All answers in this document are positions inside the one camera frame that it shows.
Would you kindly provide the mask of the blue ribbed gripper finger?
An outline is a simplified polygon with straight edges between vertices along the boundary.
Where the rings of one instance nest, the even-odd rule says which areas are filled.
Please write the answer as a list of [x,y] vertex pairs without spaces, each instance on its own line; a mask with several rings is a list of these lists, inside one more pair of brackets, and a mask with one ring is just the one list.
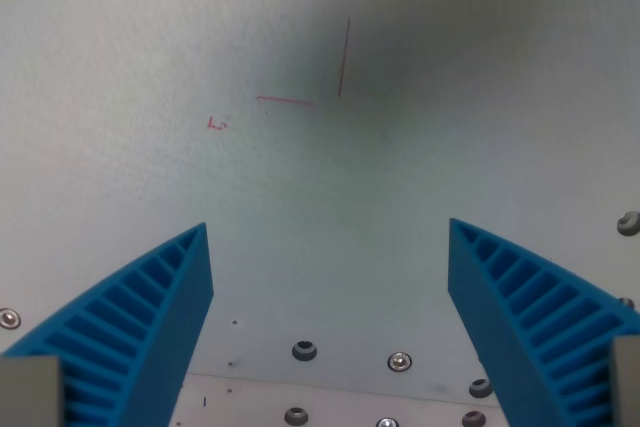
[[449,223],[448,292],[511,426],[611,426],[609,352],[639,314],[561,266]]
[[104,278],[3,354],[59,361],[66,426],[166,426],[213,297],[200,223]]

